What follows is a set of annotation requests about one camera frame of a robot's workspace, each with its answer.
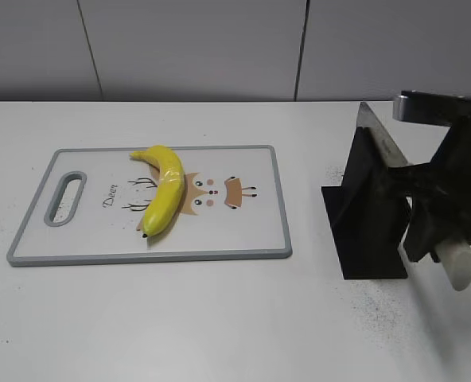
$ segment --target black stand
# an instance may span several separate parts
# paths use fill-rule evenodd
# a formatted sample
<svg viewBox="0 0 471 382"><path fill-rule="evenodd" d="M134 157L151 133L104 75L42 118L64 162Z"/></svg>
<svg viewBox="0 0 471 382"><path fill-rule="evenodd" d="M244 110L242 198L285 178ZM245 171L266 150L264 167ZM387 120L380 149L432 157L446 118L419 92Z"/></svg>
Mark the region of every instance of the black stand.
<svg viewBox="0 0 471 382"><path fill-rule="evenodd" d="M406 279L398 253L411 210L385 193L387 167L366 128L358 127L341 186L322 187L344 279Z"/></svg>

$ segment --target banana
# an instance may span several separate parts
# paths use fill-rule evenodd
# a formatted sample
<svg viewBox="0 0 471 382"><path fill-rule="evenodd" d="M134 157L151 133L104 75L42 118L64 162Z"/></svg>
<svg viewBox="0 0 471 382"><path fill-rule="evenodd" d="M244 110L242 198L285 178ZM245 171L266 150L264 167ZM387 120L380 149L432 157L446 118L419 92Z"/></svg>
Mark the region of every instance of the banana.
<svg viewBox="0 0 471 382"><path fill-rule="evenodd" d="M154 236L165 230L177 211L185 191L185 172L181 159L168 147L152 146L130 156L159 168L156 197L147 207L142 224L143 237Z"/></svg>

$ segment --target white cutting board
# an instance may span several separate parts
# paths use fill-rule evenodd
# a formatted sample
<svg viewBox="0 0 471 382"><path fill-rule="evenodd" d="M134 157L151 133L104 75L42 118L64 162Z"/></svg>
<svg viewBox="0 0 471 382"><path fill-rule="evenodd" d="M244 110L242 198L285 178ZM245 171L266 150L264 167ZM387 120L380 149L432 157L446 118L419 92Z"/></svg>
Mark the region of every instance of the white cutting board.
<svg viewBox="0 0 471 382"><path fill-rule="evenodd" d="M137 226L156 194L152 181L158 183L158 174L148 164L130 160L133 150L138 149L57 151L8 252L11 265L269 259L291 254L271 146L174 148L186 173L187 192L170 228L147 239ZM68 173L83 174L84 187L71 220L54 225L46 217Z"/></svg>

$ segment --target cartoon deer illustration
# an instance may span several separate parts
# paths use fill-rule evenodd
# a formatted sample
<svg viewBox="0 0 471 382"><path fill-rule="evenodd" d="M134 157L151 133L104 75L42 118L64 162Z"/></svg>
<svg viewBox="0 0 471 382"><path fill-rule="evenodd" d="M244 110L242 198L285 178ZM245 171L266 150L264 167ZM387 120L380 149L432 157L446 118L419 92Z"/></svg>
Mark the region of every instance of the cartoon deer illustration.
<svg viewBox="0 0 471 382"><path fill-rule="evenodd" d="M159 172L153 166L150 167L151 177L153 179L159 179ZM156 182L149 177L140 177L135 181L129 181L132 185L149 184L147 188L158 187ZM179 207L179 213L185 215L198 215L197 209L201 208L202 205L212 207L215 204L215 198L219 195L216 189L215 182L212 179L203 181L200 177L200 173L187 173L185 175L185 194ZM224 204L230 209L239 209L243 204L243 197L256 197L256 193L246 193L248 190L257 190L256 187L243 187L241 180L238 177L231 176L224 181L226 189L226 197ZM144 211L152 200L145 199L139 204L127 204L123 206L123 209L129 209L130 211L141 212ZM137 230L140 230L142 222L138 224Z"/></svg>

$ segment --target white table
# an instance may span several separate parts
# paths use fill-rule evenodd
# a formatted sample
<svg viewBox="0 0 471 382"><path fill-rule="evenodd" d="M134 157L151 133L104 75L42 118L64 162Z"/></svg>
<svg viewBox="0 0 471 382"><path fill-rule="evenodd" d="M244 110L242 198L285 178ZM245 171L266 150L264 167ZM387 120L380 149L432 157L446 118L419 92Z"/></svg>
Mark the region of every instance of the white table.
<svg viewBox="0 0 471 382"><path fill-rule="evenodd" d="M398 123L427 161L446 129ZM358 103L0 103L0 381L471 381L471 286L442 266L344 281L321 197ZM21 219L61 147L271 144L289 259L11 268Z"/></svg>

